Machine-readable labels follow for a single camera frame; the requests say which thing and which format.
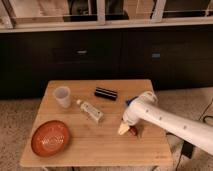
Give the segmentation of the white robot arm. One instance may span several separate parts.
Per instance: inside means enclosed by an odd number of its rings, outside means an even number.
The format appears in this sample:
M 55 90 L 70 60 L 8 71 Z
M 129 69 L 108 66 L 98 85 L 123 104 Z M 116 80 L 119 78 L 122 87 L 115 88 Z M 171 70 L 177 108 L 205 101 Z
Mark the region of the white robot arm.
M 145 91 L 130 101 L 123 113 L 118 134 L 125 134 L 140 120 L 155 124 L 213 155 L 213 126 L 161 109 L 152 91 Z

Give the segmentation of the blue object under arm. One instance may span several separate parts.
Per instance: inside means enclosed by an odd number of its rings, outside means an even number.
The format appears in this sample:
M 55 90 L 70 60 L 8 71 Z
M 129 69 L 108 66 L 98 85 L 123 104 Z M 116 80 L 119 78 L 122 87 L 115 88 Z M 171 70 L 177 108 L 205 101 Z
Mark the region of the blue object under arm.
M 126 100 L 126 105 L 129 106 L 129 105 L 131 104 L 131 102 L 132 102 L 133 100 L 135 100 L 136 98 L 137 98 L 137 96 L 136 96 L 136 97 L 133 97 L 133 98 L 131 98 L 131 99 L 129 99 L 129 100 Z

